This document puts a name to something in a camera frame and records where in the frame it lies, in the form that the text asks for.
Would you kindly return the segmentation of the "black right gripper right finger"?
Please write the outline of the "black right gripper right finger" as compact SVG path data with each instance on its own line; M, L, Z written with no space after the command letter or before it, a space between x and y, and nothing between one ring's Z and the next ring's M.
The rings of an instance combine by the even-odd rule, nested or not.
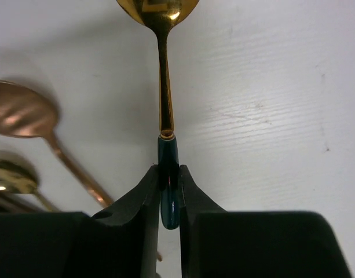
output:
M198 187L186 165L181 165L178 172L178 200L181 275L196 277L200 275L199 250L204 243L204 223L200 218L225 210Z

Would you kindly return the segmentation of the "gold spoon dark green handle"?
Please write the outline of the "gold spoon dark green handle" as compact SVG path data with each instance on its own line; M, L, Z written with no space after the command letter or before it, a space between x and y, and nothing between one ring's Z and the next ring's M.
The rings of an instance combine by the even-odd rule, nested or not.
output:
M159 136L158 171L160 215L163 226L173 230L180 225L178 172L180 169L177 139L174 134L173 104L167 43L170 31L184 21L198 1L118 1L136 22L156 35L159 57Z

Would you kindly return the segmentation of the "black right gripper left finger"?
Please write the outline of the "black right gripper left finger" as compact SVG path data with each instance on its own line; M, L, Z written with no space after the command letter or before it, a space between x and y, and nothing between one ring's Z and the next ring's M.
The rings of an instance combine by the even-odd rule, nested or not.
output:
M92 216L106 227L102 277L155 277L159 229L158 167L109 207Z

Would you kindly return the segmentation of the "rose gold spoon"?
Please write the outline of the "rose gold spoon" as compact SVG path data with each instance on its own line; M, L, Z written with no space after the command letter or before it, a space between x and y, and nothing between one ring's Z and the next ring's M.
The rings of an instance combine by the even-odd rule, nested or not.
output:
M103 207L110 206L114 202L110 195L61 147L55 134L58 122L58 109L48 98L23 85L0 80L0 135L46 140L88 194Z

